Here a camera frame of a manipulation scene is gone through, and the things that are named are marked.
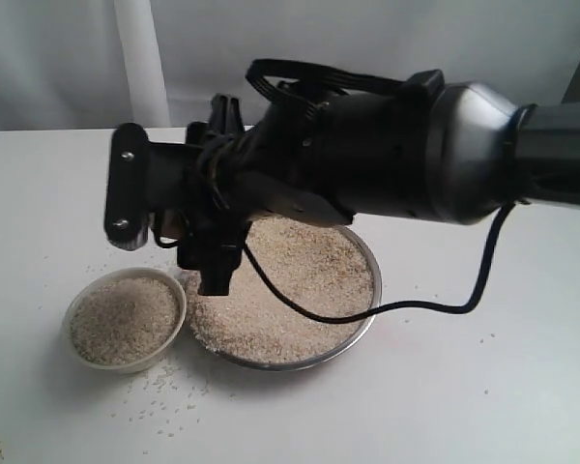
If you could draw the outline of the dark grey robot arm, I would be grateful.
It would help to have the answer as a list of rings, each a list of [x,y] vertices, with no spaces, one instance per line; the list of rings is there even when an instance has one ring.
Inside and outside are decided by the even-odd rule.
[[[274,103],[249,130],[193,124],[181,144],[128,123],[112,134],[103,228],[135,250],[149,233],[224,295],[250,226],[358,214],[473,224],[512,202],[580,208],[580,102],[515,106],[486,86],[406,84],[390,96],[282,83],[315,107]]]

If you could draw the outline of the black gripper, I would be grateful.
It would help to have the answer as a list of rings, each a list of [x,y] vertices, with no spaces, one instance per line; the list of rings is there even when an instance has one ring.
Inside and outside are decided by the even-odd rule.
[[[348,215],[432,220],[425,146],[430,106],[356,94],[324,103],[314,122],[269,106],[234,160],[233,201],[269,213],[249,194],[265,179],[306,190]]]

